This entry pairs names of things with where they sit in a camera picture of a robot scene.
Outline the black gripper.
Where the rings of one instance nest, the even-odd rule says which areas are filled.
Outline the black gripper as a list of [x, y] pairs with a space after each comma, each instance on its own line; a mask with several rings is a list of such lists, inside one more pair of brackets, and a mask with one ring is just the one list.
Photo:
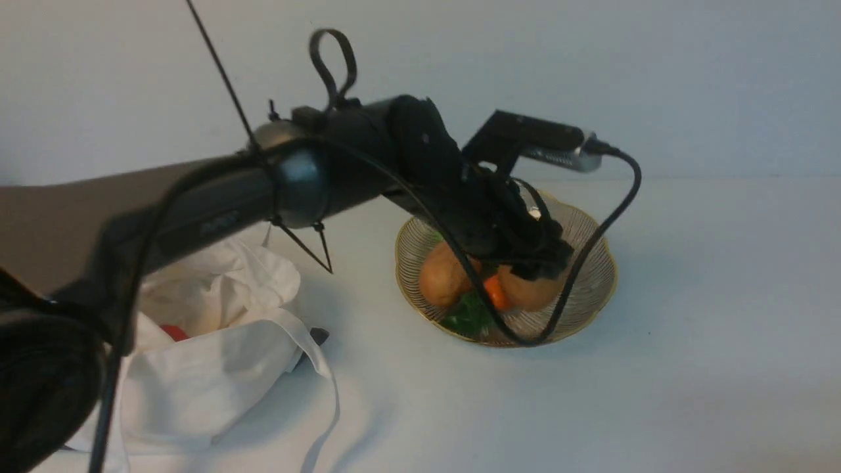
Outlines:
[[527, 281], [554, 279], [570, 266], [574, 249], [562, 238], [562, 225], [530, 216], [511, 175], [463, 158], [432, 100], [394, 99], [388, 129], [398, 144], [403, 179], [466, 254], [512, 265]]

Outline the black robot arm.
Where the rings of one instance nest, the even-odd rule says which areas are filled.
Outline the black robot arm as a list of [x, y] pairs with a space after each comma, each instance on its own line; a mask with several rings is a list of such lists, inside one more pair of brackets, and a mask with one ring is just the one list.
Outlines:
[[429, 99], [301, 107], [241, 152], [69, 185], [2, 188], [2, 471], [33, 470], [106, 401], [135, 345], [144, 276], [250, 225], [320, 228], [379, 196], [485, 263], [562, 273], [562, 227], [528, 213], [520, 156], [579, 158], [577, 127], [496, 111], [466, 148]]

